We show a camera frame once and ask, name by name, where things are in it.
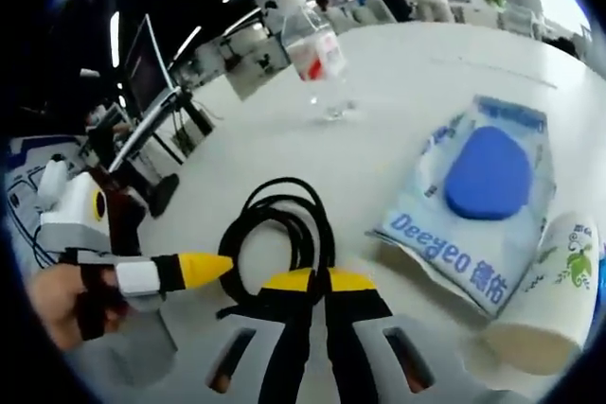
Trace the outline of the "person's left hand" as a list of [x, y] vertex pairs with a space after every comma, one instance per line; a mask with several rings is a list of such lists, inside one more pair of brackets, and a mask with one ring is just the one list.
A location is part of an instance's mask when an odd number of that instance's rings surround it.
[[76, 305], [78, 297], [89, 290], [82, 279], [82, 270], [86, 269], [94, 272], [106, 290], [117, 290], [115, 270], [99, 265], [56, 264], [38, 272], [27, 284], [33, 310], [49, 339], [63, 352], [84, 343]]

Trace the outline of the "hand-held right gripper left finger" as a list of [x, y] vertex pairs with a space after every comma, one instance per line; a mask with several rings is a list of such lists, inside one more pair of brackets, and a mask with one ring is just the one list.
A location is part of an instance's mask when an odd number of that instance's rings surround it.
[[217, 319], [244, 322], [227, 343], [207, 380], [217, 395], [236, 385], [236, 373], [255, 381], [243, 386], [236, 403], [295, 403], [309, 359], [316, 272], [295, 269], [272, 276], [256, 294], [248, 292], [237, 270], [220, 278], [235, 302]]

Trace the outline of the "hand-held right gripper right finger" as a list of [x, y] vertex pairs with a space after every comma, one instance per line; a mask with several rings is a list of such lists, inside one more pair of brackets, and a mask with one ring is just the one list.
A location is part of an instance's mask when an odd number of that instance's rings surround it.
[[[378, 403], [380, 394], [368, 355], [354, 325], [392, 315], [375, 284], [365, 275], [330, 267], [325, 272], [327, 348], [340, 401]], [[435, 377], [418, 349], [399, 328], [383, 338], [401, 369], [408, 390], [418, 395], [435, 384]]]

